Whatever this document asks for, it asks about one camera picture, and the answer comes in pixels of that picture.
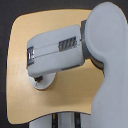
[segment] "light wood surface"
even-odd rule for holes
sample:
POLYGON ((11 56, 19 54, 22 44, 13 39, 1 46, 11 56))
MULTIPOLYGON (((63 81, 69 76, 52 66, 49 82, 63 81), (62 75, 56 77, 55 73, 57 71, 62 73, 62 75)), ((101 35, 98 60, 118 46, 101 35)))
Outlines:
POLYGON ((88 60, 79 68, 57 73, 46 90, 34 89, 26 70, 26 44, 36 34, 81 24, 89 10, 43 11, 20 16, 10 37, 7 63, 7 115, 12 124, 29 122, 60 112, 91 112, 91 103, 103 80, 103 73, 88 60))

